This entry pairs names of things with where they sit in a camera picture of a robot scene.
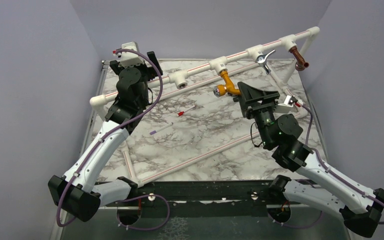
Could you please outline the yellow water faucet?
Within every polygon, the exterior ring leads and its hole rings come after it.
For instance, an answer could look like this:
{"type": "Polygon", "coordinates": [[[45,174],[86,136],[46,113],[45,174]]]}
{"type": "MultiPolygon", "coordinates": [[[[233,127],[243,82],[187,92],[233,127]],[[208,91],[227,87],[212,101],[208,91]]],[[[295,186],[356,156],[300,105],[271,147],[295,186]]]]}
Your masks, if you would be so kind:
{"type": "Polygon", "coordinates": [[[214,87],[213,93],[216,97],[219,98],[225,94],[241,95],[240,90],[235,87],[226,70],[222,70],[219,75],[224,80],[225,84],[219,84],[214,87]]]}

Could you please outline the white PVC pipe frame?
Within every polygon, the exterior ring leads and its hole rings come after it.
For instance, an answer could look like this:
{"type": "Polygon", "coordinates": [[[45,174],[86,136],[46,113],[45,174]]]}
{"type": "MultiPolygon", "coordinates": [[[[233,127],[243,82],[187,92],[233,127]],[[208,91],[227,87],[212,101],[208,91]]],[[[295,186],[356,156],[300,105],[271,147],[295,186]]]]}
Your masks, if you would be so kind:
{"type": "MultiPolygon", "coordinates": [[[[200,65],[200,66],[193,67],[191,69],[187,69],[187,70],[182,69],[182,70],[175,71],[174,73],[170,73],[167,76],[161,77],[162,81],[160,81],[160,79],[152,80],[148,83],[148,87],[150,87],[150,88],[155,88],[155,87],[159,86],[160,83],[162,83],[163,86],[165,86],[166,84],[175,84],[177,87],[177,90],[172,91],[172,92],[168,92],[168,93],[163,93],[163,90],[162,90],[163,87],[160,87],[160,90],[158,92],[159,95],[156,97],[152,97],[152,100],[154,100],[154,103],[157,100],[163,101],[163,100],[169,99],[171,97],[175,97],[175,96],[178,96],[180,94],[184,94],[186,92],[197,89],[199,87],[205,86],[207,84],[223,80],[219,75],[219,73],[223,70],[226,70],[228,72],[229,77],[231,77],[233,75],[243,73],[244,71],[254,69],[254,68],[259,66],[257,63],[252,63],[252,64],[249,64],[247,66],[244,66],[244,67],[241,67],[238,69],[234,69],[234,70],[228,70],[227,65],[229,63],[236,62],[236,61],[239,61],[239,60],[245,59],[245,58],[255,61],[258,55],[267,54],[268,52],[272,51],[273,49],[280,48],[280,47],[284,47],[289,52],[289,49],[291,47],[297,46],[296,41],[300,40],[300,39],[306,39],[303,46],[301,47],[301,49],[298,50],[300,52],[300,54],[303,56],[306,53],[306,51],[308,50],[308,48],[310,47],[310,45],[312,44],[312,42],[316,39],[319,32],[320,32],[320,28],[318,26],[314,26],[314,27],[307,29],[306,31],[281,37],[276,41],[272,41],[272,42],[269,42],[266,44],[259,44],[259,45],[247,48],[244,51],[241,51],[241,52],[238,52],[235,54],[231,54],[229,56],[221,56],[221,57],[209,60],[209,61],[207,61],[207,63],[200,65]],[[204,81],[194,83],[194,84],[188,86],[187,79],[189,77],[203,73],[203,72],[206,72],[206,71],[215,71],[215,73],[217,75],[212,77],[212,78],[209,78],[209,79],[206,79],[204,81]]],[[[271,76],[271,78],[275,81],[276,86],[280,87],[281,91],[286,96],[287,95],[293,96],[292,92],[288,89],[288,87],[286,87],[286,85],[287,85],[287,82],[289,81],[289,79],[292,76],[292,73],[294,71],[295,70],[293,70],[292,67],[289,67],[288,73],[283,80],[280,80],[280,78],[278,78],[278,76],[276,75],[276,73],[273,70],[271,70],[271,74],[268,76],[271,76]]],[[[118,92],[113,92],[113,93],[109,93],[109,94],[102,94],[102,95],[94,96],[90,99],[89,103],[90,103],[92,109],[99,115],[99,117],[102,120],[104,120],[104,112],[103,112],[104,106],[110,102],[115,102],[117,94],[118,94],[118,92]]],[[[171,173],[175,173],[179,170],[182,170],[182,169],[184,169],[184,168],[186,168],[192,164],[195,164],[201,160],[207,159],[208,157],[211,157],[215,154],[218,154],[221,151],[230,149],[232,147],[235,147],[238,144],[244,143],[245,141],[248,141],[251,139],[251,137],[253,136],[252,134],[253,133],[250,133],[250,135],[248,135],[248,136],[244,136],[240,139],[235,140],[232,143],[221,146],[221,147],[219,147],[213,151],[207,152],[201,156],[198,156],[196,158],[182,162],[178,165],[175,165],[174,167],[171,167],[167,170],[164,170],[163,172],[161,172],[159,174],[155,174],[153,176],[150,176],[144,180],[139,179],[138,180],[139,185],[140,185],[140,187],[142,187],[143,185],[145,185],[147,183],[153,182],[153,181],[158,180],[158,179],[160,179],[164,176],[167,176],[171,173]]]]}

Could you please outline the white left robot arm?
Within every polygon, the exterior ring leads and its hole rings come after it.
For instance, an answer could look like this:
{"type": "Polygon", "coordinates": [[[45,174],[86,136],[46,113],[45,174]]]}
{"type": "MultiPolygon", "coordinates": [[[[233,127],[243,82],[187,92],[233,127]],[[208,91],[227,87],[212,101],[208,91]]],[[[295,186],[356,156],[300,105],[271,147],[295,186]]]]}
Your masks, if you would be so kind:
{"type": "Polygon", "coordinates": [[[160,101],[160,91],[155,100],[149,101],[148,82],[158,77],[163,89],[163,71],[155,52],[142,54],[135,50],[120,48],[114,51],[121,68],[116,71],[119,81],[118,94],[110,107],[99,134],[80,159],[63,176],[53,175],[48,188],[57,205],[56,223],[65,227],[60,213],[65,210],[83,222],[89,221],[97,210],[107,204],[121,201],[131,205],[137,199],[135,184],[125,177],[113,182],[96,185],[97,177],[115,150],[131,135],[142,118],[160,101]]]}

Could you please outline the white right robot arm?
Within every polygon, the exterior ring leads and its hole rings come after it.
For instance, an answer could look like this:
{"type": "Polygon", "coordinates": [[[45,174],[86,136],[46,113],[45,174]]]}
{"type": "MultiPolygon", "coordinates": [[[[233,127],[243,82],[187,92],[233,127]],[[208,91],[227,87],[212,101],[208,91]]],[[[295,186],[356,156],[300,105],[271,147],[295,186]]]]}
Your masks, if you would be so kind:
{"type": "Polygon", "coordinates": [[[354,181],[322,160],[320,153],[299,140],[303,129],[292,114],[274,116],[279,93],[238,83],[238,101],[243,117],[255,121],[261,146],[272,151],[281,167],[314,181],[318,188],[304,186],[286,176],[276,177],[269,199],[299,202],[343,220],[352,232],[370,238],[382,224],[384,189],[372,189],[354,181]]]}

